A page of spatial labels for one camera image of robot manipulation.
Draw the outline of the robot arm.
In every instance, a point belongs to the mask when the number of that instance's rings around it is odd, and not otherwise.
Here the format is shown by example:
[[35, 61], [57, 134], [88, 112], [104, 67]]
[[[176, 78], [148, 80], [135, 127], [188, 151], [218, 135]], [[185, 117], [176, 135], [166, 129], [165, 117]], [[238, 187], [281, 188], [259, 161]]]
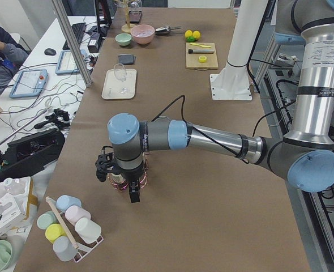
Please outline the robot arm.
[[128, 113], [108, 122], [111, 153], [101, 153], [96, 176], [124, 178], [131, 202], [140, 200], [143, 154], [193, 146], [259, 165], [306, 192], [334, 184], [333, 141], [328, 132], [334, 109], [334, 1], [278, 1], [276, 39], [294, 39], [305, 51], [292, 128], [282, 139], [248, 137], [187, 121], [139, 121]]

